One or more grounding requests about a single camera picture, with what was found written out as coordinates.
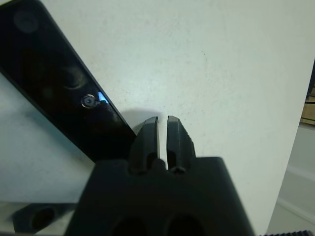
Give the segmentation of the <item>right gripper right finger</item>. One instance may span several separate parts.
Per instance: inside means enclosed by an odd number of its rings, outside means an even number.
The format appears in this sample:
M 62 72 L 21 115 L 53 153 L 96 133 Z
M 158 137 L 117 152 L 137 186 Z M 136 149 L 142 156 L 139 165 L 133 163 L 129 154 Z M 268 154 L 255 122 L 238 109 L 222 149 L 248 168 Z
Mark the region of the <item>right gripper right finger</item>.
M 166 151 L 170 172 L 187 172 L 196 158 L 193 141 L 175 116 L 168 116 Z

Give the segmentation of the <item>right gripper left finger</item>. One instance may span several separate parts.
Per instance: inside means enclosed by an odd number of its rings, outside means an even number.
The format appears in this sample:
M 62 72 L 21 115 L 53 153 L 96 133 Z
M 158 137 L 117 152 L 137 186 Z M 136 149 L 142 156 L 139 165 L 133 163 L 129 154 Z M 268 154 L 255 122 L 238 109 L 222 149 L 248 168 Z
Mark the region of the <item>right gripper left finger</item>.
M 158 117 L 144 121 L 129 153 L 130 174 L 143 175 L 149 171 L 164 172 L 159 153 Z

